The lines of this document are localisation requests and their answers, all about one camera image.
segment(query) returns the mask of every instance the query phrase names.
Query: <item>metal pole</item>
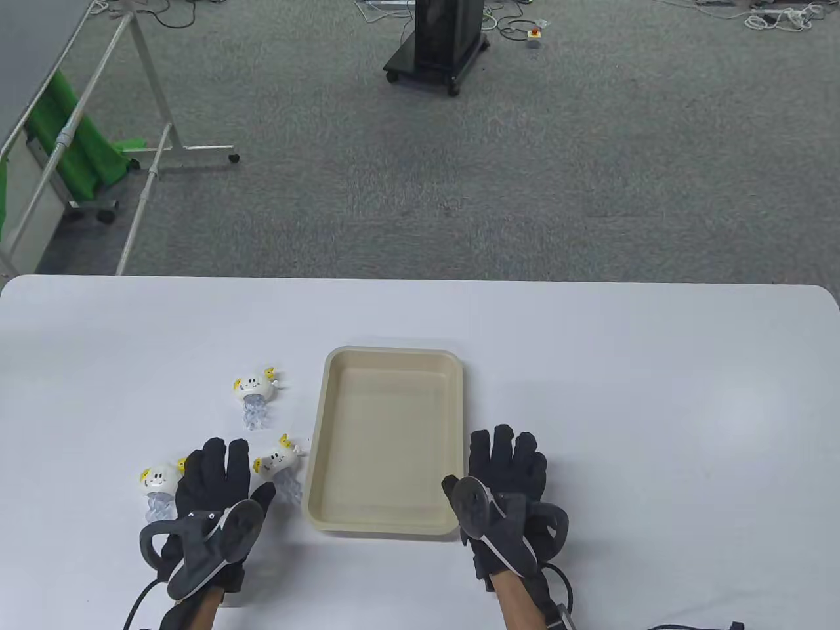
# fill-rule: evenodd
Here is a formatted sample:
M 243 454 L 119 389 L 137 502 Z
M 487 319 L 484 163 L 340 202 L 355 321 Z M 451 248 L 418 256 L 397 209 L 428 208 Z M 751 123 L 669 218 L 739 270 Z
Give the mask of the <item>metal pole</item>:
M 119 264 L 117 265 L 116 273 L 117 276 L 121 276 L 125 272 L 125 266 L 129 262 L 129 256 L 131 255 L 131 250 L 134 247 L 134 239 L 137 238 L 140 221 L 143 219 L 143 213 L 146 210 L 146 202 L 149 201 L 149 194 L 152 190 L 152 182 L 155 181 L 155 178 L 157 177 L 158 162 L 160 162 L 160 156 L 163 155 L 163 149 L 172 129 L 172 123 L 167 123 L 163 128 L 163 134 L 160 135 L 158 150 L 155 152 L 155 158 L 152 160 L 152 166 L 149 167 L 149 174 L 146 177 L 146 185 L 143 186 L 143 191 L 140 193 L 140 201 L 137 204 L 137 211 L 134 213 L 134 220 L 131 222 L 129 237 L 125 239 L 123 255 L 119 257 Z
M 91 93 L 93 92 L 93 88 L 97 85 L 99 78 L 102 76 L 102 71 L 105 70 L 105 65 L 108 63 L 108 59 L 111 57 L 114 49 L 117 46 L 117 42 L 119 42 L 119 38 L 123 36 L 123 32 L 125 31 L 126 27 L 132 22 L 134 19 L 133 13 L 126 13 L 119 22 L 119 26 L 117 27 L 117 32 L 113 34 L 108 47 L 105 49 L 105 54 L 102 56 L 102 59 L 99 60 L 99 64 L 97 65 L 97 69 L 93 71 L 93 76 L 91 76 L 91 80 L 87 82 L 87 86 L 85 87 L 85 91 L 81 93 L 79 97 L 79 102 L 73 108 L 73 113 L 71 113 L 70 117 L 67 119 L 67 122 L 64 125 L 64 128 L 59 132 L 58 138 L 55 140 L 55 148 L 53 149 L 52 154 L 50 154 L 50 158 L 47 160 L 47 165 L 44 168 L 44 172 L 41 173 L 41 178 L 38 181 L 38 186 L 35 187 L 35 191 L 32 195 L 32 198 L 29 200 L 29 205 L 24 210 L 23 216 L 20 218 L 20 223 L 18 224 L 17 232 L 15 232 L 14 236 L 9 237 L 9 244 L 8 244 L 8 255 L 11 257 L 14 254 L 14 251 L 18 247 L 18 243 L 20 243 L 20 237 L 23 235 L 26 226 L 29 224 L 29 220 L 32 218 L 32 215 L 35 212 L 35 207 L 38 205 L 38 202 L 41 199 L 41 196 L 44 194 L 46 187 L 50 184 L 50 178 L 52 177 L 53 172 L 55 172 L 56 167 L 58 166 L 59 161 L 61 160 L 61 156 L 64 154 L 65 150 L 70 143 L 73 141 L 73 136 L 76 134 L 76 129 L 79 127 L 79 123 L 81 122 L 81 118 L 84 116 L 85 106 L 87 105 L 87 101 L 91 97 Z
M 163 87 L 160 85 L 160 77 L 158 77 L 155 64 L 152 61 L 149 46 L 146 45 L 146 38 L 143 36 L 143 31 L 140 30 L 140 22 L 136 19 L 131 23 L 131 36 L 134 39 L 134 46 L 137 48 L 137 54 L 140 57 L 140 63 L 143 65 L 146 78 L 149 79 L 152 94 L 155 95 L 155 101 L 160 110 L 160 115 L 163 117 L 163 122 L 170 123 L 172 126 L 170 132 L 170 136 L 172 137 L 172 152 L 180 155 L 183 153 L 184 143 L 181 142 L 181 136 L 175 128 L 175 119 L 172 117 L 172 111 L 169 109 L 169 103 L 166 102 L 166 95 L 163 93 Z
M 87 21 L 87 15 L 90 13 L 92 5 L 93 2 L 88 3 L 87 11 L 85 11 L 84 16 L 79 20 L 79 25 L 76 26 L 76 30 L 73 31 L 73 35 L 70 37 L 70 41 L 67 42 L 67 46 L 65 46 L 64 50 L 61 51 L 61 55 L 59 55 L 58 61 L 53 66 L 52 70 L 50 71 L 50 74 L 44 80 L 44 83 L 41 85 L 41 88 L 38 90 L 38 93 L 35 94 L 32 101 L 29 103 L 29 107 L 26 108 L 24 115 L 20 117 L 20 120 L 12 129 L 12 133 L 8 135 L 6 144 L 4 144 L 3 147 L 0 149 L 0 155 L 7 154 L 8 150 L 12 147 L 12 142 L 14 142 L 14 139 L 18 137 L 18 134 L 20 133 L 20 130 L 24 128 L 26 121 L 29 120 L 29 115 L 32 113 L 32 110 L 35 109 L 35 105 L 38 104 L 38 101 L 40 100 L 41 96 L 43 96 L 44 91 L 50 84 L 50 81 L 52 81 L 52 77 L 55 75 L 56 71 L 58 71 L 59 66 L 64 61 L 64 58 L 67 57 L 67 51 L 70 50 L 70 47 L 73 46 L 73 42 L 75 42 L 76 38 L 79 36 L 79 33 L 81 32 L 81 27 L 85 25 L 85 22 Z
M 18 270 L 15 269 L 12 264 L 11 257 L 6 256 L 2 251 L 0 251 L 0 278 L 4 278 L 3 282 L 0 282 L 0 289 L 3 288 L 3 285 L 7 281 L 19 275 Z

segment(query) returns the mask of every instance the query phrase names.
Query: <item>plastic tray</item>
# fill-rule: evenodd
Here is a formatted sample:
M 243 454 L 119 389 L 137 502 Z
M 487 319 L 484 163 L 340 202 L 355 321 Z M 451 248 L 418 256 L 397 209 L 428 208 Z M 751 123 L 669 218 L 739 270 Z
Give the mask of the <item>plastic tray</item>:
M 442 350 L 338 348 L 324 367 L 303 508 L 316 529 L 443 536 L 464 474 L 464 385 Z

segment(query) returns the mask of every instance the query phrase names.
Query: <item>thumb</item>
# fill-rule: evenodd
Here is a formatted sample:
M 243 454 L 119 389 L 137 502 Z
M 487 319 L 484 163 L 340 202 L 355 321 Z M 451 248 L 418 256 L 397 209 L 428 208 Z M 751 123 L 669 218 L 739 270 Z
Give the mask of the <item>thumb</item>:
M 263 508 L 263 516 L 268 512 L 268 506 L 271 500 L 274 499 L 275 494 L 277 494 L 277 489 L 274 487 L 274 484 L 267 481 L 254 490 L 254 494 L 251 495 L 251 499 L 259 503 L 260 507 Z
M 455 484 L 457 484 L 458 481 L 459 479 L 455 475 L 446 475 L 444 480 L 440 482 L 440 487 L 444 489 L 444 494 L 447 499 L 452 496 L 452 490 L 455 488 Z

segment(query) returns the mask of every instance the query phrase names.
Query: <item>carpeted floor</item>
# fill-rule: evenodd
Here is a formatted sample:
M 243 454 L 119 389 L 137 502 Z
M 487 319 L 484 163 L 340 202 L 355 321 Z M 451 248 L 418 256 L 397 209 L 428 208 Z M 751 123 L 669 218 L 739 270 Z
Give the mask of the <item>carpeted floor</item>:
M 160 0 L 149 0 L 154 4 Z M 163 16 L 189 17 L 172 0 Z M 129 272 L 815 283 L 840 289 L 840 13 L 755 32 L 649 0 L 535 0 L 543 48 L 491 35 L 461 95 L 385 81 L 403 20 L 351 0 L 200 1 L 144 31 L 185 140 Z M 64 70 L 113 32 L 89 20 Z M 160 134 L 130 39 L 92 99 Z M 144 176 L 113 195 L 133 205 Z M 48 273 L 112 273 L 131 216 L 62 226 Z

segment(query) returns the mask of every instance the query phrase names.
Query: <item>caster wheel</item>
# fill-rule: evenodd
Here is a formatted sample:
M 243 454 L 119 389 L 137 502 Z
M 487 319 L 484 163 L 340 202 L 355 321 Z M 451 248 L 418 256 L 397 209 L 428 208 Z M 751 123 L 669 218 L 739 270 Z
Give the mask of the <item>caster wheel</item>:
M 71 223 L 73 223 L 75 221 L 79 221 L 80 219 L 83 219 L 84 217 L 85 217 L 85 213 L 82 210 L 73 209 L 73 210 L 68 210 L 67 212 L 64 213 L 64 220 L 69 221 Z
M 100 210 L 97 213 L 97 221 L 99 223 L 105 223 L 105 225 L 110 225 L 117 219 L 117 213 L 113 210 Z

